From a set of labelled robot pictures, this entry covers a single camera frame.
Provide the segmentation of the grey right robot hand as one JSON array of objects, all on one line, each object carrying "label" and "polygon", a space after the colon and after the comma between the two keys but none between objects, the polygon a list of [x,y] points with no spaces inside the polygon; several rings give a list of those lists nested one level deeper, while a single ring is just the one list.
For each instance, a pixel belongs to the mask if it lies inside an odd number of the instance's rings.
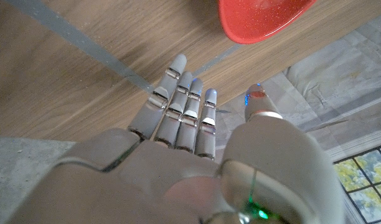
[{"label": "grey right robot hand", "polygon": [[344,223],[342,188],[319,144],[260,84],[215,161],[217,92],[178,55],[126,129],[75,144],[9,223]]}]

